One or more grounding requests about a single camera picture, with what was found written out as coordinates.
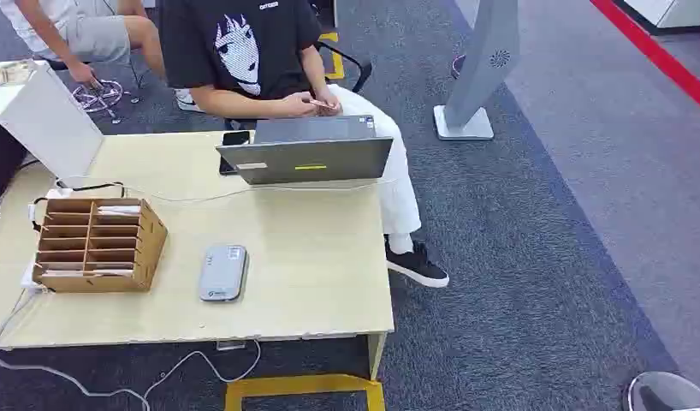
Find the person's left hand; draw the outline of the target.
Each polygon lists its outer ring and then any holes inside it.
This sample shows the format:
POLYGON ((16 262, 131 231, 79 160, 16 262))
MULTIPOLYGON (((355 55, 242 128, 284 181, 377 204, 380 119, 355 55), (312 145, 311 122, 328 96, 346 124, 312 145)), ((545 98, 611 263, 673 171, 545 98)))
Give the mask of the person's left hand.
POLYGON ((320 116, 339 116, 343 109, 340 100, 333 94, 329 85, 319 87, 314 91, 315 99, 323 106, 318 108, 320 116))

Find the person's right hand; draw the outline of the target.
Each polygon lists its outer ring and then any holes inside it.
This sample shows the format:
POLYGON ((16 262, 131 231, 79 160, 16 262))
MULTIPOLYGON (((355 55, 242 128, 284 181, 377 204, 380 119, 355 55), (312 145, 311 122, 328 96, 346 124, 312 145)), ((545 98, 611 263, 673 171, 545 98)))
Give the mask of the person's right hand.
POLYGON ((313 104, 312 95, 309 92, 296 92, 282 98, 279 101, 278 116, 281 118, 295 118, 316 116, 319 107, 313 104))

